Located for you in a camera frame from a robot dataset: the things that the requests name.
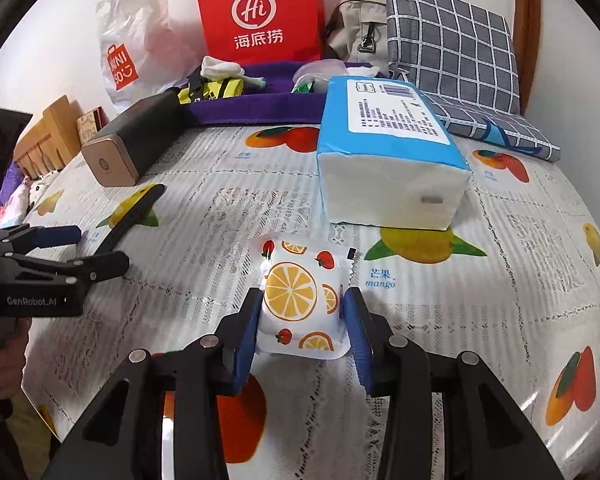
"human hand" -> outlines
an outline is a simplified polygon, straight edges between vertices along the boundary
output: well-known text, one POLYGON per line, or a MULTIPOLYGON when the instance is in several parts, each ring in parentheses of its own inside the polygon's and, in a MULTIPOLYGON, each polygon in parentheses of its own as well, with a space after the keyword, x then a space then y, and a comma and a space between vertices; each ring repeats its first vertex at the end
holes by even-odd
POLYGON ((22 370, 27 360, 24 351, 29 343, 31 318, 18 319, 17 329, 0 348, 0 398, 13 397, 22 384, 22 370))

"checkered fabric box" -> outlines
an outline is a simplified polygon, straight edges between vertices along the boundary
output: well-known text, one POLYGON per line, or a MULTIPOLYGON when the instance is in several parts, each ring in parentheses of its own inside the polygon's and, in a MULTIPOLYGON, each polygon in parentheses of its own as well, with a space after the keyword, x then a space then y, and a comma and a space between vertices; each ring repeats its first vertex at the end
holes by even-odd
POLYGON ((509 26, 461 0, 386 0, 389 74, 423 91, 450 133, 555 162, 560 148, 520 116, 509 26))

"blue tissue package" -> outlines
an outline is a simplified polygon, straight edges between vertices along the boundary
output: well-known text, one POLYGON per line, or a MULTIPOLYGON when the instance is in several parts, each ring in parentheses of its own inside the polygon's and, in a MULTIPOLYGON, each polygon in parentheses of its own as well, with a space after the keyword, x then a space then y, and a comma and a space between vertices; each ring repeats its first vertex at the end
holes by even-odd
POLYGON ((331 222, 444 230, 470 175, 415 86, 390 79, 331 78, 317 157, 331 222))

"snack package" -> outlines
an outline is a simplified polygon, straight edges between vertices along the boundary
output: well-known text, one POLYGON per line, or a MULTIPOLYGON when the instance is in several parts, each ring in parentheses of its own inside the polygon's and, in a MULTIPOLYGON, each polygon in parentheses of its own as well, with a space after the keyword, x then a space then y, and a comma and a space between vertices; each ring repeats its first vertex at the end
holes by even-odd
POLYGON ((287 233, 258 237, 251 249, 264 291, 256 350, 313 359, 346 354, 340 300, 355 250, 287 233))

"silver screw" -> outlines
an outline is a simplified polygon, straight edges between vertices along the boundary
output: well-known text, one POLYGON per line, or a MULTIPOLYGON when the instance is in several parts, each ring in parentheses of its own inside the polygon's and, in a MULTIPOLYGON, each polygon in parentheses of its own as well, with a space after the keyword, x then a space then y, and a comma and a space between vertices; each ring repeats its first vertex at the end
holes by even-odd
POLYGON ((480 358, 475 352, 462 352, 461 359, 464 364, 471 366, 475 366, 480 362, 480 358))
POLYGON ((207 334, 200 338, 200 346, 202 346, 202 348, 213 348, 219 342, 218 336, 213 334, 207 334))
POLYGON ((132 363, 141 363, 145 359, 146 359, 146 352, 144 350, 142 350, 141 348, 137 348, 136 350, 133 350, 131 352, 131 354, 129 354, 129 360, 132 363))
POLYGON ((405 336, 400 334, 394 334, 389 338, 389 344, 396 348, 404 348, 409 343, 409 340, 405 336))

